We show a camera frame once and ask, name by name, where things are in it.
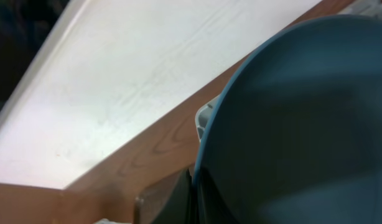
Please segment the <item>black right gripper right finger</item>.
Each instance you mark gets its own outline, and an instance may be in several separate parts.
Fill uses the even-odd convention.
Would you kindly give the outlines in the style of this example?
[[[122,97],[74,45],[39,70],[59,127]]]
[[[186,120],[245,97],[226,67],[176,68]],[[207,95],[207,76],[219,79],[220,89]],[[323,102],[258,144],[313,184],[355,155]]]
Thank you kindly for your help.
[[[198,218],[201,224],[237,224],[225,205],[209,172],[199,170],[197,182]]]

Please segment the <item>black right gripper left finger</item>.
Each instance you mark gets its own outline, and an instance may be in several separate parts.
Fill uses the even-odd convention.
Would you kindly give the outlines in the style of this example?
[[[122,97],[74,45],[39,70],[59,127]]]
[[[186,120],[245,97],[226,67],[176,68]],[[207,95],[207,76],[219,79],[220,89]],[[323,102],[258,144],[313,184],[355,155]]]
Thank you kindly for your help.
[[[192,175],[182,169],[144,189],[136,197],[134,223],[193,223]]]

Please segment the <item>dark blue plate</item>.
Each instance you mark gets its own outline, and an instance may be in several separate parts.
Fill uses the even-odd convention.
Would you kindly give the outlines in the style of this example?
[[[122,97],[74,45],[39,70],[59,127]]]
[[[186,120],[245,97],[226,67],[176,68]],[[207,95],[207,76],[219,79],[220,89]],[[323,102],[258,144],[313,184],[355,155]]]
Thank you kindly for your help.
[[[382,223],[382,21],[328,16],[258,47],[198,152],[238,223]]]

